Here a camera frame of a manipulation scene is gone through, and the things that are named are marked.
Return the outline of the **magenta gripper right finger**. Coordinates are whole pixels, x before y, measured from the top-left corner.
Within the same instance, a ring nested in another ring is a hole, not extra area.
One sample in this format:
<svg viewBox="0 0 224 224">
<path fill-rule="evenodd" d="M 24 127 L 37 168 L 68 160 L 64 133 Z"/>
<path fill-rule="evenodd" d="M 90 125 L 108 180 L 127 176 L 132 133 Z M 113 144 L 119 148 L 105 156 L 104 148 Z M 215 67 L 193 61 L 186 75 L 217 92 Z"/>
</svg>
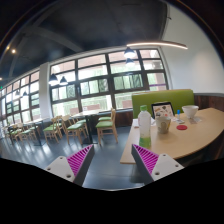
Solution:
<svg viewBox="0 0 224 224">
<path fill-rule="evenodd" d="M 145 185 L 183 169 L 183 166 L 168 154 L 158 155 L 136 144 L 132 145 L 131 154 Z"/>
</svg>

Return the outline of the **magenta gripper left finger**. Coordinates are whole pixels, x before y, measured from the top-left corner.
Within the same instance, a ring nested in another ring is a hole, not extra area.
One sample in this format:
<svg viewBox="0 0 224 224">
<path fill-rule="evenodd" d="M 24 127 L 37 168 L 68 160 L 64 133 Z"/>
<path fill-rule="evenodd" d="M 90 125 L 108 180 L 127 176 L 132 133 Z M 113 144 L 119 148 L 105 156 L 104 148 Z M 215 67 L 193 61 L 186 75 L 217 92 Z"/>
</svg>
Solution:
<svg viewBox="0 0 224 224">
<path fill-rule="evenodd" d="M 94 153 L 94 146 L 89 145 L 68 157 L 59 156 L 45 170 L 82 186 Z"/>
</svg>

